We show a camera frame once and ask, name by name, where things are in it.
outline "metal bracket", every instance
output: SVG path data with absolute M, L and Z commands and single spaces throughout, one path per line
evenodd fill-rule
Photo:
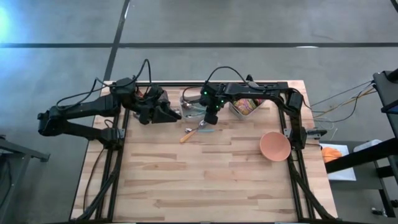
M 119 138 L 124 139 L 126 137 L 126 130 L 124 128 L 119 128 Z
M 328 131 L 323 129 L 307 129 L 307 139 L 319 140 L 321 136 L 326 134 Z M 292 130 L 290 128 L 284 128 L 285 137 L 289 138 Z

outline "utensil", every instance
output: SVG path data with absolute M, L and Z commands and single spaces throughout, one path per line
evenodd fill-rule
M 186 110 L 198 110 L 205 111 L 206 109 L 194 106 L 192 103 L 188 103 L 186 101 L 181 101 L 181 107 Z
M 203 116 L 204 114 L 205 114 L 205 112 L 200 112 L 200 113 L 196 113 L 196 114 L 188 114 L 188 115 L 185 115 L 185 117 L 186 118 L 194 118 L 197 116 Z
M 188 134 L 191 131 L 193 131 L 192 128 L 185 128 L 185 134 Z M 214 130 L 214 129 L 198 129 L 199 133 L 210 133 L 210 132 L 214 132 L 214 131 L 216 131 L 216 130 Z
M 269 132 L 261 137 L 260 150 L 272 161 L 283 161 L 291 152 L 289 140 L 281 133 Z
M 191 136 L 193 136 L 193 134 L 195 134 L 199 129 L 204 128 L 207 125 L 207 122 L 202 120 L 199 122 L 199 125 L 197 128 L 195 129 L 191 129 L 191 128 L 185 128 L 185 133 L 187 133 L 186 135 L 184 135 L 184 137 L 182 137 L 180 139 L 180 143 L 184 143 L 186 140 L 188 140 Z

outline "white paper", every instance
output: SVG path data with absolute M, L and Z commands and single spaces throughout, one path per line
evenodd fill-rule
M 333 149 L 337 149 L 341 152 L 342 156 L 347 156 L 349 154 L 347 146 L 344 145 L 335 145 L 335 144 L 320 144 L 322 147 L 331 147 Z M 354 169 L 348 168 L 345 170 L 340 170 L 337 172 L 332 172 L 328 174 L 329 180 L 350 180 L 356 181 Z

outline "wire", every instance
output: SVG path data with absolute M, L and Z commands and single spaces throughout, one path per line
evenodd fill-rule
M 8 168 L 8 180 L 9 180 L 9 186 L 7 189 L 7 192 L 4 196 L 4 198 L 2 199 L 1 203 L 0 203 L 0 208 L 2 208 L 2 206 L 4 205 L 4 202 L 6 201 L 8 194 L 11 190 L 12 187 L 12 177 L 11 177 L 11 165 L 10 165 L 10 161 L 8 161 L 8 159 L 6 159 L 6 163 L 7 163 L 7 168 Z
M 365 94 L 359 96 L 364 90 L 366 90 L 367 88 L 369 88 L 369 86 L 370 86 L 370 85 L 368 85 L 366 88 L 364 88 L 363 90 L 361 90 L 359 93 L 356 93 L 354 96 L 352 96 L 352 97 L 349 98 L 348 100 L 346 100 L 346 101 L 340 103 L 338 106 L 335 106 L 334 108 L 331 108 L 331 109 L 329 109 L 329 110 L 323 112 L 322 114 L 315 116 L 314 118 L 319 118 L 319 117 L 323 116 L 324 114 L 327 114 L 327 113 L 329 113 L 329 112 L 331 112 L 331 111 L 333 111 L 333 110 L 335 110 L 335 109 L 338 109 L 338 108 L 340 108 L 340 107 L 342 107 L 342 106 L 344 106 L 344 105 L 347 105 L 347 104 L 349 104 L 349 103 L 352 103 L 356 98 L 360 98 L 360 97 L 364 96 L 365 94 L 369 93 L 369 92 L 372 90 L 372 88 L 369 89 L 368 91 L 366 91 Z
M 329 141 L 331 141 L 333 139 L 333 137 L 335 137 L 335 134 L 336 134 L 337 130 L 338 130 L 338 128 L 335 129 L 335 132 L 331 135 L 331 138 L 330 138 Z
M 62 98 L 61 100 L 58 100 L 58 102 L 55 104 L 55 106 L 57 107 L 57 109 L 58 109 L 59 111 L 66 111 L 66 110 L 69 110 L 69 109 L 72 108 L 72 107 L 75 107 L 75 106 L 79 105 L 80 103 L 82 103 L 82 102 L 84 102 L 85 100 L 87 100 L 87 98 L 88 98 L 92 93 L 94 93 L 94 92 L 96 92 L 96 91 L 100 91 L 100 90 L 102 90 L 103 88 L 105 88 L 105 86 L 103 86 L 103 87 L 101 87 L 101 88 L 99 88 L 99 89 L 94 90 L 94 87 L 95 87 L 95 85 L 96 85 L 96 82 L 97 82 L 97 79 L 94 80 L 93 86 L 91 87 L 91 90 L 90 90 L 90 91 L 87 91 L 87 92 L 85 92 L 85 93 L 79 93 L 79 94 L 76 94 L 76 95 L 73 95 L 73 96 L 68 96 L 68 97 Z M 87 94 L 87 95 L 86 95 L 83 99 L 77 101 L 77 102 L 74 103 L 73 105 L 70 105 L 70 106 L 59 106 L 59 104 L 60 104 L 62 101 L 64 101 L 64 100 L 71 99 L 71 98 L 74 98 L 74 97 L 77 97 L 77 96 L 81 96 L 81 95 L 85 95 L 85 94 Z
M 187 102 L 187 103 L 198 103 L 198 100 L 187 100 L 187 99 L 185 98 L 185 92 L 186 92 L 187 90 L 191 89 L 191 88 L 199 88 L 199 87 L 202 87 L 202 86 L 203 86 L 203 85 L 188 86 L 188 87 L 186 87 L 186 88 L 184 89 L 184 91 L 182 91 L 182 100 L 185 101 L 185 102 Z
M 132 84 L 133 82 L 137 81 L 137 79 L 141 76 L 141 73 L 142 73 L 142 71 L 143 71 L 143 69 L 144 69 L 144 67 L 145 67 L 145 64 L 148 64 L 148 71 L 149 71 L 149 73 L 150 73 L 150 63 L 149 63 L 149 60 L 148 60 L 147 58 L 145 58 L 145 59 L 144 59 L 144 62 L 143 62 L 142 65 L 141 65 L 141 68 L 140 68 L 139 71 L 138 71 L 137 76 L 133 75 L 133 76 L 132 76 L 132 80 L 131 80 L 129 83 L 124 84 L 124 85 L 115 85 L 115 84 L 110 84 L 110 85 L 108 85 L 108 84 L 106 84 L 105 82 L 103 82 L 102 80 L 100 80 L 98 77 L 95 78 L 95 79 L 96 79 L 98 82 L 100 82 L 102 85 L 106 86 L 106 87 L 110 87 L 110 88 L 122 88 L 122 87 L 128 86 L 128 85 Z
M 319 117 L 318 119 L 325 119 L 327 121 L 331 121 L 331 119 L 327 118 L 326 116 Z M 329 127 L 325 127 L 322 122 L 320 123 L 320 126 L 323 129 L 326 129 L 328 131 L 331 131 L 331 130 L 333 130 L 335 128 L 335 124 L 334 123 L 331 123 L 331 127 L 330 128 Z
M 55 106 L 57 107 L 57 109 L 58 109 L 59 111 L 66 111 L 66 110 L 69 110 L 70 108 L 73 108 L 73 107 L 79 105 L 80 103 L 84 102 L 85 100 L 87 100 L 88 97 L 90 97 L 90 95 L 91 95 L 92 93 L 94 93 L 94 92 L 96 92 L 96 91 L 100 91 L 100 90 L 102 90 L 102 89 L 105 88 L 105 87 L 110 87 L 110 88 L 122 88 L 122 87 L 128 86 L 128 85 L 132 84 L 133 82 L 135 82 L 135 81 L 140 77 L 140 75 L 141 75 L 141 73 L 142 73 L 142 71 L 143 71 L 143 69 L 144 69 L 144 67 L 145 67 L 145 64 L 148 64 L 149 83 L 151 84 L 151 83 L 152 83 L 152 74 L 151 74 L 151 71 L 150 71 L 150 63 L 149 63 L 149 60 L 146 58 L 146 59 L 144 60 L 144 62 L 142 63 L 141 68 L 140 68 L 140 70 L 139 70 L 137 76 L 133 76 L 133 77 L 132 77 L 132 80 L 131 80 L 129 83 L 124 84 L 124 85 L 115 85 L 115 84 L 110 84 L 110 85 L 109 85 L 109 84 L 106 84 L 104 81 L 100 80 L 100 79 L 97 77 L 97 78 L 95 78 L 94 83 L 93 83 L 93 86 L 91 87 L 91 90 L 90 90 L 90 91 L 87 91 L 87 92 L 84 92 L 84 93 L 79 93 L 79 94 L 76 94 L 76 95 L 73 95 L 73 96 L 68 96 L 68 97 L 62 98 L 61 100 L 59 100 L 59 101 L 55 104 Z M 96 82 L 101 83 L 103 86 L 102 86 L 101 88 L 98 88 L 98 89 L 94 90 L 94 87 L 95 87 L 95 85 L 96 85 Z M 59 104 L 60 104 L 62 101 L 64 101 L 64 100 L 71 99 L 71 98 L 74 98 L 74 97 L 77 97 L 77 96 L 81 96 L 81 95 L 85 95 L 85 94 L 87 94 L 87 95 L 86 95 L 83 99 L 79 100 L 78 102 L 74 103 L 73 105 L 70 105 L 70 106 L 59 106 Z
M 305 100 L 303 100 L 303 103 L 304 103 L 305 107 L 307 107 L 308 109 L 311 110 L 312 113 L 324 113 L 324 111 L 313 111 L 312 108 L 309 107 L 309 106 L 307 105 L 307 103 L 305 102 Z
M 148 76 L 149 76 L 149 85 L 151 85 L 152 84 L 152 73 L 150 72 L 149 60 L 148 60 Z
M 375 90 L 375 91 L 372 91 L 372 92 L 370 92 L 370 93 L 366 93 L 366 94 L 364 94 L 364 96 L 369 95 L 369 94 L 372 94 L 372 93 L 375 93 L 375 92 L 377 92 L 377 91 Z
M 340 119 L 340 120 L 337 120 L 337 121 L 319 121 L 319 120 L 314 120 L 314 121 L 316 121 L 316 122 L 326 122 L 326 123 L 337 123 L 337 122 L 340 122 L 340 121 L 345 121 L 345 120 L 347 120 L 348 118 L 350 118 L 350 117 L 354 114 L 355 109 L 356 109 L 356 104 L 357 104 L 357 102 L 358 102 L 358 99 L 361 98 L 361 97 L 364 96 L 364 95 L 368 95 L 367 93 L 369 93 L 371 90 L 372 90 L 372 89 L 368 90 L 368 91 L 365 92 L 363 95 L 361 95 L 362 92 L 360 92 L 360 93 L 358 94 L 358 96 L 357 96 L 355 99 L 352 99 L 352 100 L 355 100 L 354 108 L 353 108 L 351 114 L 348 115 L 347 117 L 345 117 L 345 118 L 343 118 L 343 119 Z
M 259 91 L 263 91 L 263 90 L 264 90 L 264 89 L 262 89 L 262 88 L 256 88 L 256 87 L 254 87 L 254 86 L 249 85 L 249 83 L 243 78 L 243 76 L 242 76 L 235 68 L 230 67 L 230 66 L 220 66 L 220 67 L 217 67 L 216 69 L 214 69 L 214 70 L 210 73 L 210 75 L 209 75 L 209 77 L 207 78 L 207 80 L 205 81 L 205 84 L 209 82 L 210 78 L 213 76 L 213 74 L 214 74 L 217 70 L 223 69 L 223 68 L 227 68 L 227 69 L 230 69 L 230 70 L 234 71 L 234 72 L 242 79 L 242 81 L 243 81 L 249 88 L 252 88 L 253 90 L 259 90 Z
M 95 168 L 96 168 L 96 166 L 97 166 L 97 163 L 98 163 L 98 161 L 100 160 L 100 157 L 101 157 L 101 155 L 102 155 L 102 153 L 103 153 L 104 150 L 105 150 L 105 148 L 102 148 L 101 152 L 99 153 L 97 159 L 96 159 L 95 162 L 94 162 L 94 166 L 93 166 L 93 168 L 92 168 L 92 170 L 91 170 L 90 177 L 88 178 L 88 182 L 87 182 L 87 186 L 86 186 L 86 190 L 85 190 L 85 195 L 84 195 L 84 197 L 83 197 L 83 213 L 84 213 L 85 210 L 86 210 L 86 198 L 87 198 L 87 193 L 88 193 L 88 187 L 90 186 L 90 182 L 91 182 L 91 179 L 93 178 L 94 170 L 95 170 Z
M 334 98 L 334 97 L 336 97 L 336 96 L 340 96 L 341 94 L 344 94 L 344 93 L 346 93 L 346 92 L 348 92 L 348 91 L 350 91 L 350 90 L 354 90 L 354 89 L 356 89 L 356 88 L 358 88 L 358 87 L 360 87 L 360 86 L 363 86 L 363 85 L 365 85 L 365 84 L 367 84 L 367 83 L 370 83 L 370 82 L 372 82 L 372 81 L 364 82 L 364 83 L 362 83 L 362 84 L 359 84 L 359 85 L 357 85 L 357 86 L 354 86 L 354 87 L 350 88 L 349 90 L 345 90 L 345 91 L 342 91 L 341 93 L 337 93 L 336 95 L 333 95 L 333 96 L 331 96 L 331 97 L 329 97 L 329 98 L 327 98 L 327 99 L 321 100 L 321 101 L 319 101 L 318 103 L 314 103 L 314 104 L 311 105 L 311 106 L 315 106 L 315 105 L 318 105 L 318 104 L 320 104 L 320 103 L 323 103 L 323 102 L 325 102 L 326 100 L 330 100 L 330 99 L 332 99 L 332 98 Z
M 108 127 L 108 128 L 111 128 L 111 126 L 110 126 L 107 122 L 111 123 L 112 126 L 113 126 L 113 124 L 114 124 L 113 121 L 111 121 L 111 120 L 109 120 L 109 119 L 105 119 L 105 120 L 104 120 L 104 123 L 105 123 L 106 127 Z M 116 129 L 118 130 L 118 134 L 119 134 L 119 137 L 118 137 L 118 142 L 119 142 L 119 141 L 121 140 L 121 133 L 120 133 L 120 130 L 119 130 L 118 127 L 116 127 Z M 101 155 L 102 155 L 102 153 L 103 153 L 104 150 L 105 150 L 105 148 L 102 148 L 101 152 L 99 153 L 97 159 L 96 159 L 95 162 L 94 162 L 94 166 L 93 166 L 93 168 L 92 168 L 92 170 L 91 170 L 90 177 L 88 178 L 88 182 L 87 182 L 87 186 L 86 186 L 86 190 L 85 190 L 85 195 L 84 195 L 84 198 L 83 198 L 83 213 L 84 213 L 85 210 L 86 210 L 86 196 L 87 196 L 87 192 L 88 192 L 88 187 L 90 186 L 90 182 L 91 182 L 91 179 L 93 178 L 94 170 L 95 170 L 95 168 L 96 168 L 96 166 L 97 166 L 97 163 L 98 163 L 98 161 L 100 160 L 100 157 L 101 157 Z

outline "black cable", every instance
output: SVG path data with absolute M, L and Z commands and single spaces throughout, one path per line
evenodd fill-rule
M 9 186 L 7 189 L 7 192 L 4 196 L 4 198 L 2 199 L 1 203 L 0 203 L 0 208 L 2 208 L 2 206 L 4 205 L 4 202 L 6 201 L 8 194 L 11 190 L 11 185 L 12 185 L 12 177 L 11 177 L 11 165 L 10 165 L 10 161 L 8 161 L 8 159 L 6 159 L 6 163 L 7 163 L 7 167 L 8 167 L 8 180 L 9 180 Z
M 341 93 L 337 93 L 336 95 L 333 95 L 333 96 L 331 96 L 331 97 L 329 97 L 329 98 L 327 98 L 327 99 L 321 100 L 321 101 L 319 101 L 318 103 L 314 103 L 314 104 L 311 105 L 311 106 L 315 106 L 315 105 L 318 105 L 318 104 L 320 104 L 320 103 L 323 103 L 323 102 L 325 102 L 326 100 L 330 100 L 330 99 L 332 99 L 332 98 L 334 98 L 334 97 L 336 97 L 336 96 L 340 96 L 341 94 L 344 94 L 344 93 L 346 93 L 346 92 L 348 92 L 348 91 L 350 91 L 350 90 L 354 90 L 354 89 L 356 89 L 356 88 L 358 88 L 358 87 L 360 87 L 360 86 L 363 86 L 363 85 L 365 85 L 365 84 L 367 84 L 367 83 L 370 83 L 370 82 L 372 82 L 372 81 L 364 82 L 364 83 L 362 83 L 362 84 L 359 84 L 359 85 L 357 85 L 357 86 L 354 86 L 354 87 L 350 88 L 349 90 L 345 90 L 345 91 L 342 91 Z
M 99 153 L 97 159 L 94 162 L 94 166 L 93 166 L 93 169 L 91 170 L 90 177 L 88 178 L 88 182 L 87 182 L 87 186 L 86 186 L 86 190 L 85 190 L 85 195 L 83 197 L 83 212 L 85 212 L 85 210 L 86 210 L 86 197 L 87 197 L 87 193 L 88 193 L 88 187 L 90 186 L 91 178 L 93 178 L 94 170 L 95 170 L 95 168 L 97 166 L 97 163 L 100 160 L 100 157 L 101 157 L 102 152 L 104 150 L 105 150 L 105 148 L 102 148 L 101 152 Z
M 357 102 L 358 102 L 358 98 L 359 98 L 359 96 L 361 95 L 362 92 L 363 92 L 363 91 L 359 92 L 359 94 L 356 96 L 354 108 L 353 108 L 351 114 L 348 115 L 346 118 L 343 118 L 343 119 L 340 119 L 340 120 L 337 120 L 337 121 L 320 121 L 320 120 L 314 120 L 314 121 L 316 121 L 316 122 L 325 122 L 325 123 L 336 123 L 336 122 L 340 122 L 340 121 L 345 121 L 345 120 L 347 120 L 348 118 L 350 118 L 350 117 L 354 114 L 355 109 L 356 109 L 356 104 L 357 104 Z
M 109 119 L 105 119 L 105 120 L 104 120 L 104 123 L 105 123 L 106 127 L 111 128 L 111 126 L 110 126 L 107 122 L 109 122 L 109 123 L 111 123 L 111 124 L 113 125 L 113 121 L 111 121 L 111 120 L 109 120 Z M 119 141 L 121 140 L 121 133 L 120 133 L 119 128 L 116 127 L 116 129 L 118 130 L 118 134 L 119 134 L 119 137 L 118 137 L 118 142 L 119 142 Z M 94 166 L 93 166 L 93 168 L 92 168 L 92 170 L 91 170 L 90 177 L 88 178 L 88 182 L 87 182 L 85 194 L 84 194 L 84 197 L 83 197 L 83 213 L 84 213 L 85 210 L 86 210 L 86 196 L 87 196 L 87 192 L 88 192 L 88 187 L 90 186 L 90 182 L 91 182 L 91 179 L 93 178 L 94 170 L 95 170 L 95 168 L 96 168 L 96 166 L 97 166 L 97 163 L 98 163 L 98 161 L 100 160 L 100 157 L 101 157 L 101 155 L 102 155 L 102 153 L 103 153 L 104 150 L 105 150 L 105 148 L 102 148 L 101 152 L 99 153 L 97 159 L 96 159 L 95 162 L 94 162 Z
M 242 76 L 235 68 L 230 67 L 230 66 L 220 66 L 220 67 L 217 67 L 216 69 L 214 69 L 214 70 L 210 73 L 210 75 L 209 75 L 209 77 L 207 78 L 207 80 L 205 81 L 205 84 L 209 82 L 210 78 L 213 76 L 213 74 L 214 74 L 217 70 L 222 69 L 222 68 L 228 68 L 228 69 L 234 71 L 234 72 L 242 79 L 242 81 L 243 81 L 249 88 L 252 88 L 253 90 L 264 91 L 264 89 L 262 89 L 262 88 L 256 88 L 256 87 L 254 87 L 254 86 L 249 85 L 249 83 L 243 78 L 243 76 Z
M 99 89 L 94 90 L 94 87 L 95 87 L 95 85 L 96 85 L 96 82 L 97 82 L 97 80 L 94 80 L 93 87 L 91 87 L 91 90 L 90 90 L 90 91 L 87 91 L 87 92 L 85 92 L 85 93 L 79 93 L 79 94 L 76 94 L 76 95 L 73 95 L 73 96 L 68 96 L 68 97 L 62 98 L 61 100 L 58 100 L 58 102 L 55 104 L 55 106 L 57 107 L 57 109 L 58 109 L 59 111 L 66 111 L 66 110 L 69 110 L 70 108 L 72 108 L 72 107 L 74 107 L 74 106 L 79 105 L 79 104 L 82 103 L 83 101 L 87 100 L 87 98 L 88 98 L 92 93 L 94 93 L 94 92 L 96 92 L 96 91 L 100 91 L 100 90 L 102 90 L 103 88 L 105 88 L 105 86 L 103 86 L 103 87 L 101 87 L 101 88 L 99 88 Z M 62 107 L 62 106 L 60 107 L 60 106 L 59 106 L 59 104 L 60 104 L 62 101 L 64 101 L 64 100 L 71 99 L 71 98 L 74 98 L 74 97 L 76 97 L 76 96 L 81 96 L 81 95 L 85 95 L 85 94 L 87 94 L 87 95 L 86 95 L 83 99 L 79 100 L 78 102 L 74 103 L 73 105 L 66 106 L 66 107 Z
M 189 89 L 191 89 L 191 88 L 199 88 L 199 87 L 202 87 L 202 86 L 203 86 L 203 85 L 188 86 L 188 87 L 186 87 L 186 88 L 184 89 L 184 91 L 182 91 L 182 100 L 185 101 L 185 102 L 187 102 L 187 103 L 198 103 L 198 102 L 199 102 L 198 100 L 187 100 L 187 99 L 185 98 L 185 91 L 187 91 L 187 90 L 189 90 Z
M 148 60 L 148 76 L 149 76 L 149 85 L 151 85 L 152 84 L 152 73 L 150 72 L 149 60 Z
M 305 100 L 303 100 L 303 103 L 304 103 L 305 107 L 307 107 L 308 109 L 311 110 L 312 113 L 324 113 L 324 111 L 313 111 L 312 108 L 309 107 L 309 106 L 306 104 Z
M 105 88 L 105 87 L 110 87 L 110 88 L 121 88 L 121 87 L 128 86 L 128 85 L 132 84 L 133 82 L 135 82 L 135 81 L 140 77 L 140 75 L 141 75 L 141 73 L 142 73 L 142 71 L 143 71 L 143 69 L 144 69 L 146 63 L 148 63 L 149 83 L 152 83 L 152 74 L 151 74 L 151 72 L 150 72 L 150 63 L 149 63 L 149 60 L 146 58 L 146 59 L 144 60 L 144 62 L 142 63 L 141 68 L 140 68 L 140 70 L 139 70 L 137 76 L 133 76 L 131 82 L 129 82 L 129 83 L 127 83 L 127 84 L 124 84 L 124 85 L 119 85 L 119 86 L 118 86 L 118 85 L 113 85 L 113 84 L 110 84 L 110 85 L 109 85 L 109 84 L 106 84 L 105 82 L 103 82 L 102 80 L 100 80 L 100 79 L 97 77 L 97 78 L 95 78 L 94 83 L 93 83 L 93 87 L 91 87 L 91 90 L 90 90 L 90 91 L 87 91 L 87 92 L 84 92 L 84 93 L 79 93 L 79 94 L 76 94 L 76 95 L 73 95 L 73 96 L 68 96 L 68 97 L 62 98 L 61 100 L 59 100 L 59 101 L 55 104 L 55 106 L 57 107 L 57 109 L 58 109 L 59 111 L 66 111 L 66 110 L 69 110 L 70 108 L 75 107 L 75 106 L 79 105 L 80 103 L 84 102 L 85 100 L 87 100 L 88 97 L 90 97 L 90 95 L 91 95 L 92 93 L 94 93 L 94 92 L 96 92 L 96 91 L 100 91 L 100 90 L 102 90 L 102 89 Z M 98 89 L 94 90 L 94 87 L 95 87 L 95 85 L 96 85 L 96 82 L 101 83 L 103 86 L 102 86 L 101 88 L 98 88 Z M 77 97 L 77 96 L 81 96 L 81 95 L 85 95 L 85 94 L 87 94 L 87 95 L 86 95 L 83 99 L 79 100 L 78 102 L 74 103 L 73 105 L 66 106 L 66 107 L 59 106 L 59 104 L 60 104 L 62 101 L 64 101 L 64 100 L 71 99 L 71 98 L 74 98 L 74 97 Z
M 122 88 L 122 87 L 128 86 L 128 85 L 132 84 L 133 82 L 137 81 L 137 79 L 141 76 L 141 73 L 142 73 L 142 71 L 143 71 L 143 69 L 144 69 L 144 67 L 145 67 L 145 64 L 148 64 L 148 69 L 149 69 L 149 71 L 150 71 L 150 63 L 149 63 L 149 60 L 148 60 L 147 58 L 145 58 L 145 59 L 144 59 L 144 62 L 143 62 L 142 65 L 141 65 L 141 68 L 140 68 L 139 71 L 138 71 L 137 76 L 134 76 L 134 75 L 133 75 L 133 76 L 132 76 L 132 80 L 131 80 L 129 83 L 124 84 L 124 85 L 115 85 L 115 84 L 110 84 L 110 85 L 108 85 L 108 84 L 106 84 L 105 82 L 103 82 L 102 80 L 100 80 L 98 77 L 95 78 L 95 79 L 96 79 L 99 83 L 101 83 L 102 85 L 104 85 L 104 86 L 106 86 L 106 87 L 110 87 L 110 88 Z

